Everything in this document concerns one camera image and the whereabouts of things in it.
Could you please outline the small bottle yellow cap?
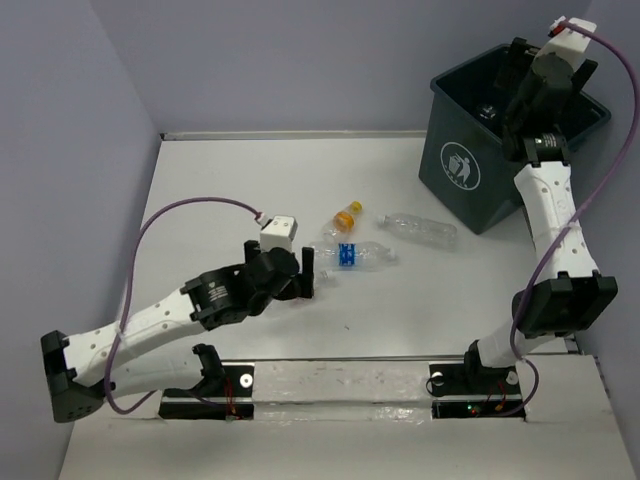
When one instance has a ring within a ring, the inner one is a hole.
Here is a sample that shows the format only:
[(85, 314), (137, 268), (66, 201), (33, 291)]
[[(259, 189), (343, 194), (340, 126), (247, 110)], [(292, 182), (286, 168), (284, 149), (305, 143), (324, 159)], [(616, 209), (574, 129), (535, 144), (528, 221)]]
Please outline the small bottle yellow cap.
[(346, 242), (353, 233), (362, 211), (362, 204), (359, 201), (352, 201), (322, 227), (321, 238), (329, 243)]

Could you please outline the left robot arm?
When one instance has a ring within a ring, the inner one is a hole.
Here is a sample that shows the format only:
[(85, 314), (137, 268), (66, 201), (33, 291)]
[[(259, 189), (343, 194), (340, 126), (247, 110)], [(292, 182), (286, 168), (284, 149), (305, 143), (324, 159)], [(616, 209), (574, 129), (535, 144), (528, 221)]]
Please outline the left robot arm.
[(164, 299), (123, 319), (74, 335), (51, 331), (40, 339), (53, 419), (70, 423), (104, 404), (122, 415), (116, 399), (180, 389), (203, 399), (227, 386), (217, 350), (199, 343), (173, 352), (168, 345), (256, 317), (274, 301), (310, 299), (315, 251), (295, 254), (244, 245), (245, 260), (200, 274)]

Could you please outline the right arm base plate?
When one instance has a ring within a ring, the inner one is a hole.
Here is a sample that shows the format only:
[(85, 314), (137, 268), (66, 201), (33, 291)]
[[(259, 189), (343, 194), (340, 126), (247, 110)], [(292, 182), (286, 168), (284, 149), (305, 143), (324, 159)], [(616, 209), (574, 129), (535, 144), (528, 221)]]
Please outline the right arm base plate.
[(425, 388), (436, 420), (525, 417), (523, 410), (514, 412), (523, 400), (514, 367), (471, 378), (463, 363), (430, 364)]

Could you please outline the bottle blue orange white label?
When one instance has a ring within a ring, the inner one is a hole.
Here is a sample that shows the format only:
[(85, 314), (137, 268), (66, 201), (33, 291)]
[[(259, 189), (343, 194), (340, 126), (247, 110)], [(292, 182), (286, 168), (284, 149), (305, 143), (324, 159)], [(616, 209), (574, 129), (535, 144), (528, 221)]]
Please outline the bottle blue orange white label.
[(337, 285), (336, 274), (331, 270), (314, 272), (314, 287), (316, 289), (333, 288)]

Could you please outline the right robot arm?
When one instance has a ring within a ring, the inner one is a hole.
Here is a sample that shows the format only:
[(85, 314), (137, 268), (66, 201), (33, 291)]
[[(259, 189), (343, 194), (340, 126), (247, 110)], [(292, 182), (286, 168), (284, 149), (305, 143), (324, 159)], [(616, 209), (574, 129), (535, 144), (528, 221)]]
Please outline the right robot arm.
[(596, 68), (585, 59), (588, 37), (568, 30), (535, 49), (515, 39), (496, 84), (514, 90), (502, 120), (503, 152), (519, 164), (514, 177), (538, 264), (512, 300), (512, 319), (472, 343), (462, 384), (482, 392), (506, 377), (520, 357), (588, 329), (618, 293), (586, 245), (576, 217), (569, 145), (560, 119)]

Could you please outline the clear ribbed bottle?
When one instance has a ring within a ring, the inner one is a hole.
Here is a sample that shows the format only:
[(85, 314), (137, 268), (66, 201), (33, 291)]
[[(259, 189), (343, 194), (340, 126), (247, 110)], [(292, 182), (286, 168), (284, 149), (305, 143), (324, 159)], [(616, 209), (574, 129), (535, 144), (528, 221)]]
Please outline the clear ribbed bottle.
[(492, 104), (479, 104), (476, 108), (476, 115), (482, 121), (491, 122), (499, 117), (499, 109)]

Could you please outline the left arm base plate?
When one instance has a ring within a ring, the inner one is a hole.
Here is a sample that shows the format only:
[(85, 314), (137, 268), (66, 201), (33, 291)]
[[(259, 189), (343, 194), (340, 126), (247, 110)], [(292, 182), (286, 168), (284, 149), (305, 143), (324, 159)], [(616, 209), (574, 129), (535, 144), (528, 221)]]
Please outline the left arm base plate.
[(226, 379), (197, 393), (167, 389), (162, 393), (158, 415), (166, 420), (241, 421), (254, 417), (255, 364), (226, 362)]

